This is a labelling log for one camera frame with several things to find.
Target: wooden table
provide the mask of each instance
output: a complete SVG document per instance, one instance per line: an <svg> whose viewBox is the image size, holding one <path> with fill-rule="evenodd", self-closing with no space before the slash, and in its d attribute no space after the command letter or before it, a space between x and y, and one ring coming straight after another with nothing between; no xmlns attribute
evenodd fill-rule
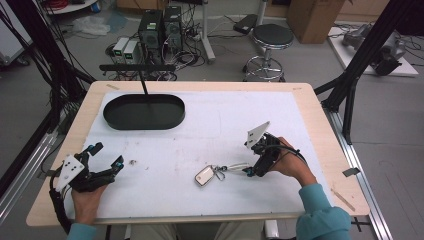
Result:
<svg viewBox="0 0 424 240"><path fill-rule="evenodd" d="M296 100L305 127L315 148L317 158L328 182L335 205L346 210L351 216L369 214L369 207L362 190L354 176L345 177L342 172L349 168L346 157L334 135L334 132L321 108L321 105L309 84L306 83L240 83L240 82L147 82L150 92L178 91L260 91L291 92ZM83 144L90 127L98 114L103 97L110 91L142 91L140 82L98 81L91 85L88 94L63 142L53 163L57 169L69 153L77 153ZM27 217L29 226L59 225L48 194L47 179ZM219 221L219 218L208 218L208 221ZM231 220L244 220L242 216ZM175 219L162 219L161 222ZM129 223L128 220L100 221L104 224Z"/></svg>

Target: keychain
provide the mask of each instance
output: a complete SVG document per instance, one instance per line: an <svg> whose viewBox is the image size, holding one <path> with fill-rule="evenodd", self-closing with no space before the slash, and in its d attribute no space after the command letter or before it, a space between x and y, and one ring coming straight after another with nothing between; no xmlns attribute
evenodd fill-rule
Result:
<svg viewBox="0 0 424 240"><path fill-rule="evenodd" d="M244 171L244 169L250 168L248 163L239 163L231 166L216 166L208 165L202 171L200 171L196 176L195 180L200 186L205 186L214 176L216 176L220 181L225 179L224 172L227 171Z"/></svg>

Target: round stool seat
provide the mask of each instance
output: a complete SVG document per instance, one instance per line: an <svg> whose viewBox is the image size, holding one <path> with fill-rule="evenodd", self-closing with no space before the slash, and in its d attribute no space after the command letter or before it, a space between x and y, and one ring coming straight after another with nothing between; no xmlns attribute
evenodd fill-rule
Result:
<svg viewBox="0 0 424 240"><path fill-rule="evenodd" d="M258 44L270 49L284 49L293 42L293 33L290 29L276 24L256 26L252 36Z"/></svg>

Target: teal sleeve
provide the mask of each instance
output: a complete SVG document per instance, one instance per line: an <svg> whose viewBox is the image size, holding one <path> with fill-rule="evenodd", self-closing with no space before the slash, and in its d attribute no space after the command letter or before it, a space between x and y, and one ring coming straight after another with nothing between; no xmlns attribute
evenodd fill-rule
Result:
<svg viewBox="0 0 424 240"><path fill-rule="evenodd" d="M74 223L71 226L66 240L92 240L96 235L96 228L90 225Z"/></svg>
<svg viewBox="0 0 424 240"><path fill-rule="evenodd" d="M339 207L332 207L321 184L312 184L299 191L305 214L297 219L298 240L349 240L350 216Z"/></svg>

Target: human hand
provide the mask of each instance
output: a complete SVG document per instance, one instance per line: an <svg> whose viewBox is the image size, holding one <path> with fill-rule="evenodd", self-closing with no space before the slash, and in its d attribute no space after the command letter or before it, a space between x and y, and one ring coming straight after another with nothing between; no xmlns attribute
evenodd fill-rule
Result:
<svg viewBox="0 0 424 240"><path fill-rule="evenodd" d="M283 137L278 139L282 145L293 148ZM305 162L286 149L281 150L278 160L271 166L269 171L278 171L286 176L294 177L302 187L317 183L314 174Z"/></svg>
<svg viewBox="0 0 424 240"><path fill-rule="evenodd" d="M75 222L93 225L97 216L100 198L107 185L99 187L93 192L77 192L72 190L72 199L74 200Z"/></svg>

